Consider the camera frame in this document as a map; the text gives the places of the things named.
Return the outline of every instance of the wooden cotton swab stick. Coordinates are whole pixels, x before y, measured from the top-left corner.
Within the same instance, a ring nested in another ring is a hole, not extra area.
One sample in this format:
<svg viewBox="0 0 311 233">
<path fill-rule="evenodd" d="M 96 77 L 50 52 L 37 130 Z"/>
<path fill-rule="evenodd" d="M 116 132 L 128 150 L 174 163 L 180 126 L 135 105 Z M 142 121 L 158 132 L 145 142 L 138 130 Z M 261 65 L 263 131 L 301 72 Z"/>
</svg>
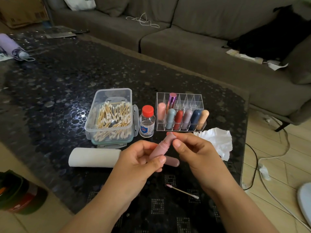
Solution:
<svg viewBox="0 0 311 233">
<path fill-rule="evenodd" d="M 185 194 L 187 194 L 187 195 L 189 195 L 189 196 L 191 196 L 191 197 L 193 197 L 193 198 L 196 198 L 197 200 L 199 199 L 199 196 L 196 196 L 196 195 L 194 195 L 194 194 L 189 194 L 189 193 L 187 193 L 187 192 L 184 192 L 184 191 L 182 191 L 182 190 L 180 190 L 180 189 L 177 189 L 177 188 L 173 187 L 173 186 L 170 185 L 170 184 L 166 184 L 166 186 L 168 186 L 169 188 L 173 188 L 173 189 L 175 189 L 175 190 L 178 190 L 178 191 L 180 191 L 180 192 L 183 192 L 183 193 L 185 193 Z"/>
</svg>

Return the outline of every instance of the white cable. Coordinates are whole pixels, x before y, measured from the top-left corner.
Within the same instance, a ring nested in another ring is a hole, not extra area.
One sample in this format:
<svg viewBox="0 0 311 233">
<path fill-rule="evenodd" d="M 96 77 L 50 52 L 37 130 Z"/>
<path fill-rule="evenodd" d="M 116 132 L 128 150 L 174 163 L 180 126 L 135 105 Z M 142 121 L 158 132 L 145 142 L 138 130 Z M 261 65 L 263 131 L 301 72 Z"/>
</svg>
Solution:
<svg viewBox="0 0 311 233">
<path fill-rule="evenodd" d="M 142 19 L 142 16 L 143 15 L 146 15 L 146 20 Z M 131 20 L 135 20 L 135 21 L 138 21 L 141 25 L 143 26 L 151 26 L 151 27 L 154 27 L 154 28 L 160 28 L 159 25 L 157 25 L 156 23 L 151 23 L 151 21 L 147 21 L 147 14 L 146 13 L 143 13 L 140 18 L 134 18 L 134 17 L 131 17 L 131 16 L 128 16 L 126 17 L 127 18 L 130 18 Z"/>
<path fill-rule="evenodd" d="M 272 118 L 278 125 L 280 125 L 280 124 L 278 123 L 278 121 L 277 121 L 274 117 L 271 117 L 271 116 L 269 116 L 269 117 Z M 284 130 L 284 132 L 285 132 L 285 137 L 286 137 L 286 141 L 287 141 L 287 149 L 286 149 L 286 152 L 285 152 L 284 154 L 280 155 L 280 156 L 274 156 L 274 157 L 269 157 L 269 158 L 260 158 L 260 159 L 258 160 L 258 166 L 261 165 L 261 164 L 259 163 L 261 160 L 264 160 L 264 159 L 273 159 L 273 158 L 280 158 L 280 157 L 283 157 L 284 155 L 286 155 L 286 154 L 288 153 L 288 151 L 290 150 L 290 142 L 289 142 L 289 140 L 288 140 L 288 133 L 287 133 L 287 131 L 286 131 L 285 129 L 283 129 L 283 130 Z M 296 217 L 296 216 L 293 214 L 293 212 L 291 212 L 284 204 L 282 204 L 282 203 L 270 192 L 270 190 L 269 190 L 268 187 L 266 186 L 265 182 L 263 181 L 264 178 L 263 178 L 261 172 L 259 172 L 259 176 L 260 176 L 260 180 L 261 180 L 263 186 L 266 188 L 266 190 L 268 191 L 268 193 L 269 193 L 283 208 L 285 208 L 294 218 L 296 218 L 302 225 L 304 225 L 304 226 L 311 232 L 311 229 L 310 229 L 310 227 L 309 227 L 307 224 L 305 224 L 305 223 L 302 222 L 300 219 L 298 219 L 298 217 Z"/>
</svg>

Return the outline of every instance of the pebble pattern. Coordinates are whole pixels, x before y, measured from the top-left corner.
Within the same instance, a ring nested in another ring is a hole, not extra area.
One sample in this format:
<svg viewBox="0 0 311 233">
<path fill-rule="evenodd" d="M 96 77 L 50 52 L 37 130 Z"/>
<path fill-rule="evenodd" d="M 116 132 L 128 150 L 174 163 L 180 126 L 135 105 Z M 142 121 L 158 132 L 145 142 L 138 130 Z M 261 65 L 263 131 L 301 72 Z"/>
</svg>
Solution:
<svg viewBox="0 0 311 233">
<path fill-rule="evenodd" d="M 71 211 L 82 209 L 89 193 L 99 191 L 111 171 L 68 166 L 73 148 L 95 148 L 86 139 L 84 125 L 99 89 L 130 88 L 133 104 L 140 109 L 147 104 L 154 106 L 157 92 L 202 94 L 204 108 L 210 112 L 205 129 L 219 127 L 231 132 L 231 173 L 240 183 L 248 98 L 211 81 L 98 43 L 44 37 L 45 33 L 62 31 L 68 30 L 50 28 L 10 36 L 36 61 L 0 62 L 0 139 Z M 165 132 L 155 132 L 147 140 L 159 143 L 164 137 Z M 172 148 L 168 155 L 178 157 Z M 200 204 L 189 203 L 187 195 L 165 187 L 167 175 L 175 176 L 177 188 L 197 190 Z M 161 200 L 163 211 L 152 214 L 152 209 L 159 208 L 155 202 L 152 207 L 151 200 Z M 148 179 L 114 232 L 206 232 L 206 225 L 215 232 L 224 232 L 210 200 L 187 164 L 165 166 L 163 172 Z"/>
</svg>

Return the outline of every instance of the gray sofa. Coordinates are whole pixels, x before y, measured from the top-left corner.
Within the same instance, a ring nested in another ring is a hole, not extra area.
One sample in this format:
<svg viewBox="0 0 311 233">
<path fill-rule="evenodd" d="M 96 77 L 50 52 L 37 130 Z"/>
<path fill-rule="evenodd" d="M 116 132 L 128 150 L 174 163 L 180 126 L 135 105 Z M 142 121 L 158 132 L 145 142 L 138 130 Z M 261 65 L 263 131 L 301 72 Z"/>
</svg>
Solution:
<svg viewBox="0 0 311 233">
<path fill-rule="evenodd" d="M 289 66 L 278 71 L 232 57 L 222 48 L 227 40 L 273 20 L 275 7 L 295 4 L 305 19 L 311 19 L 311 8 L 296 0 L 126 1 L 122 14 L 111 17 L 99 10 L 74 12 L 63 0 L 47 0 L 55 25 L 89 29 L 99 39 L 246 89 L 251 107 L 284 125 L 311 117 L 311 36 L 285 59 Z M 159 28 L 126 19 L 144 12 Z"/>
</svg>

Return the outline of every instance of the sofa leg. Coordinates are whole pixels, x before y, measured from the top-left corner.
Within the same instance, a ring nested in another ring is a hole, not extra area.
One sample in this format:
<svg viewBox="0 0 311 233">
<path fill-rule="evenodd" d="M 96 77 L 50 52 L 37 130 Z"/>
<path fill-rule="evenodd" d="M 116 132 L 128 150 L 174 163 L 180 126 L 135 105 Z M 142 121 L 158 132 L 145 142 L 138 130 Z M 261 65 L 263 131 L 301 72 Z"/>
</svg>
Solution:
<svg viewBox="0 0 311 233">
<path fill-rule="evenodd" d="M 282 121 L 282 125 L 281 126 L 279 126 L 277 129 L 275 129 L 274 131 L 275 132 L 279 132 L 279 131 L 281 131 L 282 129 L 284 129 L 286 126 L 288 126 L 288 125 L 290 125 L 290 123 L 288 123 L 288 122 L 283 122 Z"/>
</svg>

